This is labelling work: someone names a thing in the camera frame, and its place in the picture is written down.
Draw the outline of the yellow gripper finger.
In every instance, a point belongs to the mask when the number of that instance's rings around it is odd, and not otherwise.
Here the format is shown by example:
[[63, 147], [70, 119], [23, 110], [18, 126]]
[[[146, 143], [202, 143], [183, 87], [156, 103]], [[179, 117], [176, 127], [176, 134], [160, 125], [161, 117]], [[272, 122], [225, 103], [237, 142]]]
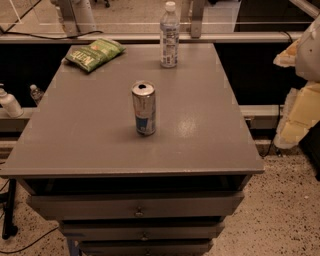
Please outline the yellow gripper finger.
[[291, 88], [276, 129], [274, 145], [280, 149], [296, 146], [320, 121], [320, 83], [308, 82], [303, 88]]
[[296, 63], [297, 47], [299, 42], [299, 39], [295, 40], [280, 54], [277, 54], [273, 60], [273, 63], [284, 68], [294, 67]]

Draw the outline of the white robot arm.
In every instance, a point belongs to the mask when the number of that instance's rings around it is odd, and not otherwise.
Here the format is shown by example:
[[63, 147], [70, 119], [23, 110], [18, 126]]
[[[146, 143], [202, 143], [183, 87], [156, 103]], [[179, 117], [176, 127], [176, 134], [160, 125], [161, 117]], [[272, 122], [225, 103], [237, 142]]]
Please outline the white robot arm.
[[274, 145], [290, 149], [320, 121], [320, 17], [278, 54], [273, 63], [294, 67], [296, 75], [307, 81], [301, 89], [290, 89], [276, 129]]

